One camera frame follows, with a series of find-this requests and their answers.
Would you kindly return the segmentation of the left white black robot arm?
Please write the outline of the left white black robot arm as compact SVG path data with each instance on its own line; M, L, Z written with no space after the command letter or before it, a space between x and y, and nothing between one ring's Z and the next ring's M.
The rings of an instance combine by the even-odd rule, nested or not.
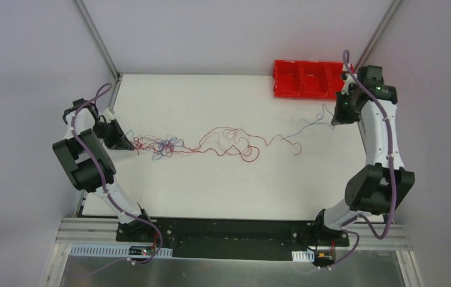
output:
M132 151L119 122L109 109L99 112L93 102L78 99L64 111L64 138L52 149L71 184L101 198L118 217L116 240L147 242L156 231L146 211L129 198L116 180L116 168L107 153Z

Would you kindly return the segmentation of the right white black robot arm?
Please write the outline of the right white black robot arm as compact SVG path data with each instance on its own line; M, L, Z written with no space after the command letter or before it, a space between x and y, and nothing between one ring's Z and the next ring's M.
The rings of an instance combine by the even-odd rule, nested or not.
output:
M345 227L372 215L387 216L383 232L373 233L377 239L385 238L396 208L415 183L397 143L397 91L384 83L382 68L369 65L354 72L346 63L341 78L343 88L336 94L331 124L358 125L366 162L347 182L343 200L321 210L311 225L312 240L319 245L339 239Z

